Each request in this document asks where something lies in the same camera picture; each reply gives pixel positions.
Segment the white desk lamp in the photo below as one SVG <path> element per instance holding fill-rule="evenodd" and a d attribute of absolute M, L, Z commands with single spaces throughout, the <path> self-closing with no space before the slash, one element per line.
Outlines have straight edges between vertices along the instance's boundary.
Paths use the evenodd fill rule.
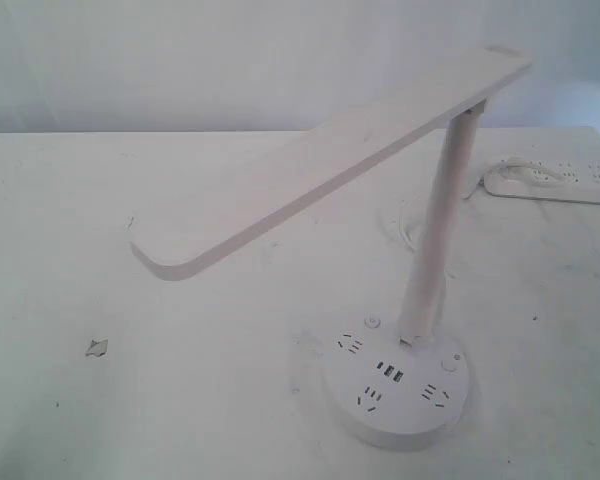
<path fill-rule="evenodd" d="M 330 409 L 350 435 L 392 450 L 430 443 L 457 422 L 470 390 L 460 346 L 434 328 L 443 312 L 463 176 L 486 103 L 530 64 L 525 53 L 499 45 L 441 62 L 399 92 L 327 121 L 222 186 L 138 216 L 131 249 L 161 279 L 192 277 L 445 126 L 394 330 L 340 331 L 321 368 Z"/>

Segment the small torn paper scrap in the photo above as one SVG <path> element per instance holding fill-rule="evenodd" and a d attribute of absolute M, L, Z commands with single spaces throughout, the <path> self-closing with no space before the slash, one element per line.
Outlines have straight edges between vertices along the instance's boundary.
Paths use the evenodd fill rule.
<path fill-rule="evenodd" d="M 108 351 L 108 340 L 92 340 L 90 345 L 85 351 L 86 357 L 103 357 Z"/>

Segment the white power strip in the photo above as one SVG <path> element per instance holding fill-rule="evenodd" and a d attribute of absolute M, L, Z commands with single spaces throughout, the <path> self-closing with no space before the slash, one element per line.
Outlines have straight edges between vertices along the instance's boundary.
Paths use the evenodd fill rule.
<path fill-rule="evenodd" d="M 511 157 L 487 170 L 482 185 L 497 197 L 600 205 L 600 163 Z"/>

